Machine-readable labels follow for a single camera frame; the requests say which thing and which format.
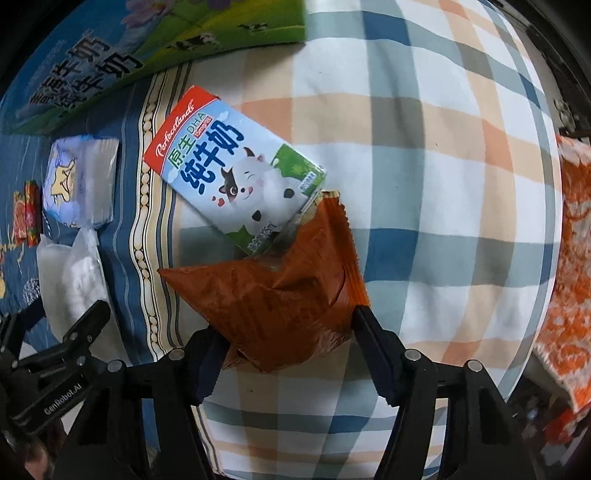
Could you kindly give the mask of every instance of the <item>red carton cap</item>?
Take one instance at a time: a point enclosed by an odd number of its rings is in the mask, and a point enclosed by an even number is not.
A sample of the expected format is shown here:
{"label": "red carton cap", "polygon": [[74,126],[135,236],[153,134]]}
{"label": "red carton cap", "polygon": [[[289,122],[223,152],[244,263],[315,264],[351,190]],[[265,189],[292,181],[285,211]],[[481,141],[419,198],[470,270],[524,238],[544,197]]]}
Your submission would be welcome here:
{"label": "red carton cap", "polygon": [[162,174],[166,155],[178,131],[195,112],[214,100],[217,100],[215,95],[197,86],[192,86],[187,90],[156,132],[150,146],[144,153],[144,162],[158,174]]}

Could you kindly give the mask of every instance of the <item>blue bedsheet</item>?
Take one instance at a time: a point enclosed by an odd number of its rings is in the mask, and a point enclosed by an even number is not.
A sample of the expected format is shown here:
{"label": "blue bedsheet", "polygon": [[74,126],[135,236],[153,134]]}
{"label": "blue bedsheet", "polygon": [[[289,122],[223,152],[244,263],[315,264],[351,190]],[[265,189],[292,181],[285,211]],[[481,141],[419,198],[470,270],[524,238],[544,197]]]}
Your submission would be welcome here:
{"label": "blue bedsheet", "polygon": [[[11,247],[12,195],[23,190],[26,180],[43,184],[51,143],[55,138],[90,133],[97,136],[115,137],[121,141],[117,159],[115,183],[114,221],[98,231],[100,253],[105,276],[115,304],[121,335],[127,354],[134,364],[152,361],[146,346],[146,327],[137,302],[128,299],[139,291],[139,277],[129,264],[129,235],[135,216],[135,195],[138,159],[138,120],[151,79],[144,79],[111,94],[87,111],[81,112],[65,127],[51,137],[25,135],[0,136],[1,160],[3,161],[0,183],[0,244],[4,262],[0,272],[6,291],[0,299],[2,313],[14,313],[27,306],[38,295],[37,247]],[[53,241],[71,245],[77,229],[43,216],[44,233]],[[45,320],[42,320],[25,339],[36,350],[57,343]]]}

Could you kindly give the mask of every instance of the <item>orange patterned cloth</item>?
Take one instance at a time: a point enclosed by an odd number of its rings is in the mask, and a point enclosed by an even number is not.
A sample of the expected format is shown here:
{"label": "orange patterned cloth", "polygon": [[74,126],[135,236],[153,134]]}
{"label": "orange patterned cloth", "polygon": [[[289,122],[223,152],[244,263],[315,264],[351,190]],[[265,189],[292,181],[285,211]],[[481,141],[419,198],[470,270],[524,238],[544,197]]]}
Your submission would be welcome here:
{"label": "orange patterned cloth", "polygon": [[591,147],[557,136],[563,220],[556,283],[534,349],[577,413],[591,402]]}

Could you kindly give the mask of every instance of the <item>orange snack bag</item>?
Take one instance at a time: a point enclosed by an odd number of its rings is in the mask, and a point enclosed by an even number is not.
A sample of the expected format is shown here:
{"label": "orange snack bag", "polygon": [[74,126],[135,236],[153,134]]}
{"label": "orange snack bag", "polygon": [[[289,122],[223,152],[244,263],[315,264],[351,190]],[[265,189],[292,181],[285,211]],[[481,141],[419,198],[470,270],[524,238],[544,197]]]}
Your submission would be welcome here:
{"label": "orange snack bag", "polygon": [[170,268],[160,275],[264,372],[324,355],[350,336],[369,299],[338,198],[324,198],[277,271],[253,258]]}

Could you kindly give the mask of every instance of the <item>plaid bedsheet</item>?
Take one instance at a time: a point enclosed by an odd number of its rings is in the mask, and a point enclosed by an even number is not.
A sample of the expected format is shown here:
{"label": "plaid bedsheet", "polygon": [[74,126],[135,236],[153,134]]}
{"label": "plaid bedsheet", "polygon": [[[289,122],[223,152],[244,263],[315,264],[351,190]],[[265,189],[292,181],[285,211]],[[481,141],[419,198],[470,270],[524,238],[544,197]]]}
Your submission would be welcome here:
{"label": "plaid bedsheet", "polygon": [[[154,76],[139,154],[191,85],[292,142],[341,192],[381,325],[434,361],[480,359],[508,396],[544,318],[561,227],[553,126],[524,46],[486,0],[307,7],[305,45]],[[141,162],[137,179],[129,248],[156,359],[205,326],[157,268],[237,253]],[[395,415],[354,341],[271,375],[223,371],[196,411],[214,468],[247,480],[372,477]],[[445,418],[441,402],[426,475]]]}

